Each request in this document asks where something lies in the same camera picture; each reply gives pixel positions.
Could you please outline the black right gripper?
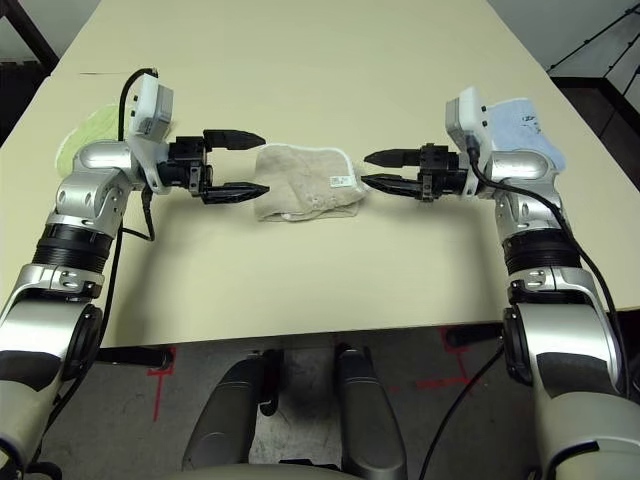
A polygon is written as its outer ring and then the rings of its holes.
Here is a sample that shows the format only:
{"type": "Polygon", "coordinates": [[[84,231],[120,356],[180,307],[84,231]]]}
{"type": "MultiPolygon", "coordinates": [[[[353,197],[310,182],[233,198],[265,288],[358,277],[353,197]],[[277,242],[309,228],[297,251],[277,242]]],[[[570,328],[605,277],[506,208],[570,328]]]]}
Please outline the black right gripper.
{"type": "Polygon", "coordinates": [[[417,180],[400,175],[363,175],[361,181],[380,192],[411,197],[425,203],[443,195],[460,196],[465,187],[468,169],[460,166],[459,155],[447,146],[428,143],[420,149],[388,149],[367,155],[366,163],[383,168],[419,166],[417,180]]]}

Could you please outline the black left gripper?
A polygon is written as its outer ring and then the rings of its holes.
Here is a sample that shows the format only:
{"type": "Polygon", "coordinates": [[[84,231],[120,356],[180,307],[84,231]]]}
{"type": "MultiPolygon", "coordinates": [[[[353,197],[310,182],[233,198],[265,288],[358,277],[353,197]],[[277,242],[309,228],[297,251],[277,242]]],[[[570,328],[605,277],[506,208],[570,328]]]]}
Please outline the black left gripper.
{"type": "Polygon", "coordinates": [[[178,136],[169,144],[167,160],[158,164],[163,186],[180,187],[206,205],[233,204],[256,199],[270,191],[250,182],[212,186],[207,154],[213,149],[250,150],[266,144],[261,136],[242,130],[207,129],[203,136],[178,136]]]}

